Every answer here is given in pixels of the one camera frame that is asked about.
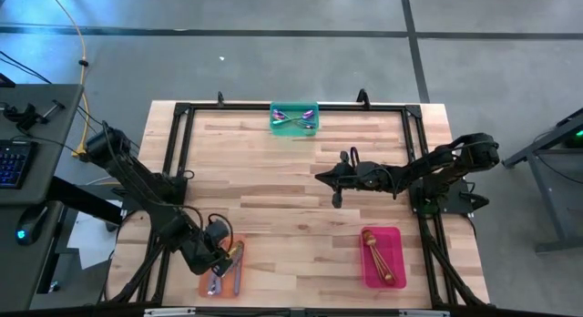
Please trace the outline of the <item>teal plastic bin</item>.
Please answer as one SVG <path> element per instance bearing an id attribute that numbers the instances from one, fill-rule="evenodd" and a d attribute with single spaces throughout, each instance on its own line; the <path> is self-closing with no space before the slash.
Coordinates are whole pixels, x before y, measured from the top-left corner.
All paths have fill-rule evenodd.
<path id="1" fill-rule="evenodd" d="M 295 123 L 287 123 L 282 126 L 272 126 L 273 121 L 272 111 L 274 109 L 279 109 L 289 117 L 300 116 L 303 112 L 313 109 L 314 117 L 313 121 L 315 123 L 315 128 L 304 128 L 300 127 Z M 269 126 L 271 133 L 274 136 L 279 137 L 312 137 L 314 136 L 319 127 L 319 105 L 316 102 L 271 102 L 270 105 L 270 121 Z"/>

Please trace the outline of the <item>dark grey side table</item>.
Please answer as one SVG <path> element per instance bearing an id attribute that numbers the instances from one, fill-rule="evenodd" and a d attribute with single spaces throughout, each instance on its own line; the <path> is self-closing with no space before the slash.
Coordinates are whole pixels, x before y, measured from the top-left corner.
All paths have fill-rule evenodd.
<path id="1" fill-rule="evenodd" d="M 507 169 L 526 162 L 557 239 L 539 243 L 538 254 L 583 249 L 583 107 L 503 160 Z"/>

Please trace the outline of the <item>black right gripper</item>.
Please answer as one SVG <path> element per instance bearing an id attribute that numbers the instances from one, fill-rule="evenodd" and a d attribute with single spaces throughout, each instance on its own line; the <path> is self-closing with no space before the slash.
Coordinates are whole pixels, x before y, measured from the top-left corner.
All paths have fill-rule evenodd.
<path id="1" fill-rule="evenodd" d="M 334 187 L 335 192 L 344 189 L 388 191 L 388 169 L 371 161 L 361 162 L 355 167 L 347 165 L 338 172 L 333 168 L 315 174 L 314 177 L 323 184 Z"/>

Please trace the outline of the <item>white paper sheet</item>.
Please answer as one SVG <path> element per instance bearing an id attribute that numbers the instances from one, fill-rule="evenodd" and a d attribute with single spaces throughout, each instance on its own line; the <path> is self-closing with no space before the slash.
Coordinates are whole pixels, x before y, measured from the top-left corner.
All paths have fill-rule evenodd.
<path id="1" fill-rule="evenodd" d="M 117 243 L 119 226 L 84 212 L 79 212 L 67 243 L 77 249 L 82 270 L 111 259 Z"/>

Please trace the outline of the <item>black desk clamp mount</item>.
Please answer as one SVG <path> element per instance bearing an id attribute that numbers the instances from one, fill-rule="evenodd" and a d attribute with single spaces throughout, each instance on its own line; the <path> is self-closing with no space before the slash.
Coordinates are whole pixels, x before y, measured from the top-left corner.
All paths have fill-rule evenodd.
<path id="1" fill-rule="evenodd" d="M 23 132 L 25 135 L 36 124 L 47 124 L 49 117 L 57 111 L 64 110 L 66 107 L 57 100 L 52 101 L 53 106 L 44 114 L 39 114 L 36 107 L 30 103 L 27 104 L 23 111 L 19 111 L 15 106 L 10 106 L 2 102 L 2 115 L 9 121 L 15 123 L 16 129 Z"/>

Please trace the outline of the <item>black computer mouse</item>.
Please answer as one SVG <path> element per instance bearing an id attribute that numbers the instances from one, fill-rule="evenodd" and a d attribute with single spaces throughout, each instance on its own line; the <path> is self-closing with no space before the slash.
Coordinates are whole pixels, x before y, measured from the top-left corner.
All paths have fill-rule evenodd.
<path id="1" fill-rule="evenodd" d="M 15 228 L 15 240 L 18 245 L 29 246 L 38 240 L 46 220 L 47 211 L 48 207 L 43 204 L 25 209 Z"/>

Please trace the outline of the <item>orange plastic cup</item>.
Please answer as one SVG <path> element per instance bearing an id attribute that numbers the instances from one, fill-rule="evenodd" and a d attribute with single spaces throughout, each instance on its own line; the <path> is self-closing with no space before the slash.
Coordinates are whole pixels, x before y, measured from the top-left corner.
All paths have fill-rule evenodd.
<path id="1" fill-rule="evenodd" d="M 245 244 L 245 237 L 243 235 L 235 235 L 234 236 L 234 245 L 238 240 L 243 241 Z M 222 277 L 222 292 L 221 292 L 221 294 L 218 294 L 218 295 L 214 294 L 212 296 L 209 296 L 207 294 L 207 288 L 208 288 L 209 278 L 210 278 L 211 273 L 212 273 L 212 271 L 207 271 L 205 274 L 203 274 L 199 278 L 198 294 L 200 297 L 211 298 L 211 299 L 233 299 L 233 298 L 237 298 L 239 296 L 239 295 L 235 296 L 233 294 L 234 269 L 231 266 L 230 266 L 229 270 Z"/>

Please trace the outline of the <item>white label strip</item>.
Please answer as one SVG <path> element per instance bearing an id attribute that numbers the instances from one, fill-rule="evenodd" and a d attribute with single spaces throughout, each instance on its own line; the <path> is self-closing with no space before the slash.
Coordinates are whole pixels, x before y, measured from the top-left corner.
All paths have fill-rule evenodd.
<path id="1" fill-rule="evenodd" d="M 146 309 L 143 317 L 193 317 L 196 315 L 196 309 L 191 307 L 172 307 Z"/>

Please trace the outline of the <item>black backlit keyboard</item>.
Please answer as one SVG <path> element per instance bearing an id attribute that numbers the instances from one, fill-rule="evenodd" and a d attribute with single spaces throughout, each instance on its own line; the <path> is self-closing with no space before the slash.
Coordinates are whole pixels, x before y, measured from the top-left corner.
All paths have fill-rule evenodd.
<path id="1" fill-rule="evenodd" d="M 37 142 L 0 140 L 0 189 L 21 189 L 34 155 Z"/>

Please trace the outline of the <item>black aluminium table frame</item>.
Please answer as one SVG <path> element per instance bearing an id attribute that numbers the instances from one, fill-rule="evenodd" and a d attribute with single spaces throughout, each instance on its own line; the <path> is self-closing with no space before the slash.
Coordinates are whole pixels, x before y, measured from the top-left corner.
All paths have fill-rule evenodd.
<path id="1" fill-rule="evenodd" d="M 445 107 L 280 103 L 265 109 L 198 109 L 180 120 L 171 101 L 151 105 L 139 160 L 183 166 L 186 204 L 198 221 L 227 217 L 243 240 L 240 292 L 226 276 L 219 296 L 206 276 L 170 255 L 165 306 L 427 308 L 431 304 L 418 220 L 409 195 L 346 190 L 340 208 L 317 179 L 356 148 L 361 160 L 403 165 L 422 144 L 452 141 Z"/>

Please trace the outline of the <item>black desk support beam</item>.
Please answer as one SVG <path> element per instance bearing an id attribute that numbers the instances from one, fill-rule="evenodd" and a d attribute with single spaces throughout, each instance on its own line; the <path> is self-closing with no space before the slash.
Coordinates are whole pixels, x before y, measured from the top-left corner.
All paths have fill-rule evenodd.
<path id="1" fill-rule="evenodd" d="M 122 223 L 121 208 L 58 177 L 53 177 L 46 200 L 60 201 L 71 209 L 86 213 L 110 225 Z"/>

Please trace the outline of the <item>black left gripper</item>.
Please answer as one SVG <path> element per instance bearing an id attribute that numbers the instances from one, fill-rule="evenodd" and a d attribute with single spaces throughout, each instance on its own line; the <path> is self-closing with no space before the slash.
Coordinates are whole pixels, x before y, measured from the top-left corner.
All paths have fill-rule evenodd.
<path id="1" fill-rule="evenodd" d="M 215 276 L 222 278 L 228 271 L 227 265 L 238 262 L 237 249 L 231 249 L 227 253 L 220 244 L 210 240 L 188 240 L 180 246 L 180 253 L 190 271 L 196 275 L 212 271 Z"/>

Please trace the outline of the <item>dark grey desk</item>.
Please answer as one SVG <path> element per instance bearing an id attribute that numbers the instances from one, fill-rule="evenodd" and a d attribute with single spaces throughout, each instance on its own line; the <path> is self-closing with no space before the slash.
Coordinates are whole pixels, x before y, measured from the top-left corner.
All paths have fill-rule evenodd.
<path id="1" fill-rule="evenodd" d="M 28 131 L 38 145 L 22 188 L 0 189 L 0 312 L 27 310 L 36 292 L 60 209 L 47 210 L 40 239 L 29 246 L 16 242 L 17 222 L 28 206 L 45 198 L 82 93 L 80 85 L 0 87 L 0 103 L 19 111 L 32 104 L 38 114 L 48 114 L 47 123 Z"/>

